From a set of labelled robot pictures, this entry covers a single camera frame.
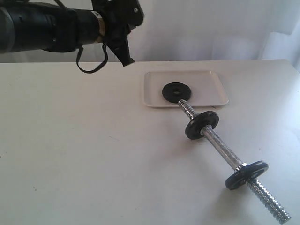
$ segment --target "table surface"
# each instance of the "table surface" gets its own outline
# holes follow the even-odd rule
[[[85,63],[83,68],[96,64]],[[179,109],[142,104],[149,71],[213,70],[229,97],[216,131],[299,224],[300,75],[285,60],[0,64],[3,225],[277,224]]]

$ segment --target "white wall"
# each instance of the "white wall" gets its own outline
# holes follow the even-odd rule
[[[90,0],[62,1],[91,9]],[[129,36],[131,55],[137,61],[257,59],[270,32],[286,29],[278,17],[288,2],[300,6],[300,0],[140,0],[145,21]],[[75,61],[75,56],[32,51],[2,55],[0,61]],[[87,46],[82,57],[102,59],[100,45]]]

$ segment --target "white curtain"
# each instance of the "white curtain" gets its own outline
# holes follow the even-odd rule
[[[63,0],[91,9],[90,0]],[[300,0],[140,0],[145,21],[129,36],[136,61],[287,59],[300,70]],[[0,61],[75,61],[76,53],[0,55]],[[110,52],[110,61],[116,57]],[[101,61],[88,45],[82,61]]]

